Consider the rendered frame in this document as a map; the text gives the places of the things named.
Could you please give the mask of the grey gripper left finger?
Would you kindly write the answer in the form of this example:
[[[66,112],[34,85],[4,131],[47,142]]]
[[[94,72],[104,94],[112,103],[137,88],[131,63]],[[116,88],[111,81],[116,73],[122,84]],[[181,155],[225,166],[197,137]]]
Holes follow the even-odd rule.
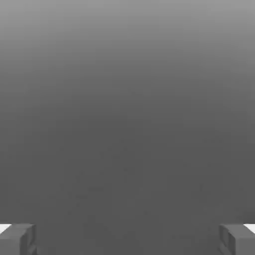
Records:
[[[37,255],[36,225],[0,224],[0,255]]]

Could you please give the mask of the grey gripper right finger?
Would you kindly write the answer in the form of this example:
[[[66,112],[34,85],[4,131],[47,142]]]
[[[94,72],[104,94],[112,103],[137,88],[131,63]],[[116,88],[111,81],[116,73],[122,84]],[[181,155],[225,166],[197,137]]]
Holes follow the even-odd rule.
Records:
[[[255,224],[220,224],[221,255],[255,255]]]

